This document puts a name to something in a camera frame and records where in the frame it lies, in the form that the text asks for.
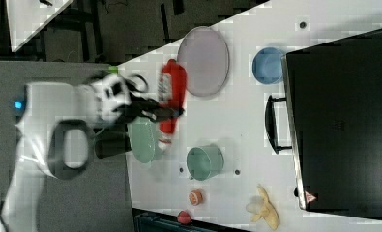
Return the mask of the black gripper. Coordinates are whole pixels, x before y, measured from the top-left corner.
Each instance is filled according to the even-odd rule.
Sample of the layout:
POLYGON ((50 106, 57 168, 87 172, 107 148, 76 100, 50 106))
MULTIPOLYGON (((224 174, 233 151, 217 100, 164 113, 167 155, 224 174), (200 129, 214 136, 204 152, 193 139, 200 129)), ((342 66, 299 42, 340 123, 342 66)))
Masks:
POLYGON ((118 124, 128 124, 138 117, 148 118, 151 122, 156 122, 157 118, 179 118, 185 109, 160 107, 153 99, 133 97, 130 105, 118 106, 115 112, 119 114, 116 119, 118 124))

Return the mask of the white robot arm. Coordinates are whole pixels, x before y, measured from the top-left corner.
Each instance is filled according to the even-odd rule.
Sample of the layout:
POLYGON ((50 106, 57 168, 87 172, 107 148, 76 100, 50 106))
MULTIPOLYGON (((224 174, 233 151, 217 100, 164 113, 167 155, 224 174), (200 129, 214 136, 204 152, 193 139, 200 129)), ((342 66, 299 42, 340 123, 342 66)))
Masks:
POLYGON ((95 129, 138 117, 163 122, 182 116, 168 106, 134 93, 132 81, 108 74, 89 83, 30 82, 15 124, 19 130, 15 168, 0 208, 0 232, 38 232, 37 210, 48 177, 70 180, 81 175, 94 152, 95 129))

